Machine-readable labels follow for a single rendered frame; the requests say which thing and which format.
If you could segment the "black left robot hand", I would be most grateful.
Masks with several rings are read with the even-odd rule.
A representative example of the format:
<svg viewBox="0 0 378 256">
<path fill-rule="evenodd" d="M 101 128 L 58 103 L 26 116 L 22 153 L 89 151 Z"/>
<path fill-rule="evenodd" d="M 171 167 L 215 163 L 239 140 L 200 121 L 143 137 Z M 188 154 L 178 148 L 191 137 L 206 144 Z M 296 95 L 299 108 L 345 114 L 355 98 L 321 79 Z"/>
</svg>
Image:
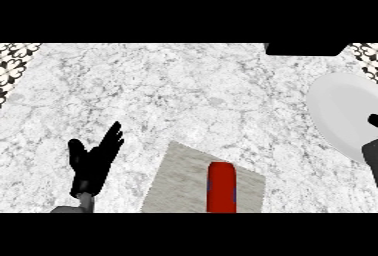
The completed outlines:
<svg viewBox="0 0 378 256">
<path fill-rule="evenodd" d="M 88 193 L 95 196 L 100 193 L 110 164 L 122 146 L 121 124 L 115 122 L 103 136 L 97 146 L 89 151 L 78 139 L 67 141 L 69 165 L 73 169 L 73 180 L 69 195 Z"/>
</svg>

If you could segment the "white plate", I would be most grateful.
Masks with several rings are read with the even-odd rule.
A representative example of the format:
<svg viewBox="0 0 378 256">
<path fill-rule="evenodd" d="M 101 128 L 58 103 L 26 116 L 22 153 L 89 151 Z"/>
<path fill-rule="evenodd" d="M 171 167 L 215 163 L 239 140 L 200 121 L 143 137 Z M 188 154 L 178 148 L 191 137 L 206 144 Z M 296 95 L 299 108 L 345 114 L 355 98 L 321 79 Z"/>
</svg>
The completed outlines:
<svg viewBox="0 0 378 256">
<path fill-rule="evenodd" d="M 305 103 L 321 137 L 345 157 L 364 163 L 361 146 L 378 139 L 378 128 L 367 122 L 378 114 L 378 84 L 352 74 L 326 74 L 308 88 Z"/>
</svg>

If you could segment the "grey placemat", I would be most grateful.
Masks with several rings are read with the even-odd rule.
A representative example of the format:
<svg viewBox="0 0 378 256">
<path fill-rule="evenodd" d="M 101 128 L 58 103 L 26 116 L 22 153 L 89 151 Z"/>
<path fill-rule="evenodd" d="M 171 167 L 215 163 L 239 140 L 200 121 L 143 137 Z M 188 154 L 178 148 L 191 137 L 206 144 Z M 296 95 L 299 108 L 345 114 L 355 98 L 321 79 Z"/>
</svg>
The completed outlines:
<svg viewBox="0 0 378 256">
<path fill-rule="evenodd" d="M 171 141 L 152 186 L 141 205 L 143 213 L 205 213 L 206 171 L 211 162 L 222 159 Z M 265 178 L 233 165 L 236 169 L 236 212 L 259 213 Z"/>
</svg>

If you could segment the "red elongated tomato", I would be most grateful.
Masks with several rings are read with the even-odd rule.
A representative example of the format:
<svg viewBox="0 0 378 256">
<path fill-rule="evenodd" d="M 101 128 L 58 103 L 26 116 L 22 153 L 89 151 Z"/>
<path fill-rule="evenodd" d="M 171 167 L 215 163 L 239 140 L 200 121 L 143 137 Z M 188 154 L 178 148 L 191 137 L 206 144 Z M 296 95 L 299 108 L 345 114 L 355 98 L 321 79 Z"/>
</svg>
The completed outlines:
<svg viewBox="0 0 378 256">
<path fill-rule="evenodd" d="M 227 162 L 211 162 L 208 166 L 206 211 L 236 212 L 236 170 Z"/>
</svg>

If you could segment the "black appliance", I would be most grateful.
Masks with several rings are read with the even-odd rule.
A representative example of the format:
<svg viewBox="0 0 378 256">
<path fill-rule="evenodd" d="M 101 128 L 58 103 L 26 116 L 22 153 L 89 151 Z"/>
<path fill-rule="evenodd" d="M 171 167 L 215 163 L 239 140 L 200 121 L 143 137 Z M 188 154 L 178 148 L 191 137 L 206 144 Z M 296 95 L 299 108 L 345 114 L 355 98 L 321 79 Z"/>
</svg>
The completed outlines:
<svg viewBox="0 0 378 256">
<path fill-rule="evenodd" d="M 264 50 L 270 56 L 336 56 L 346 43 L 265 43 Z"/>
</svg>

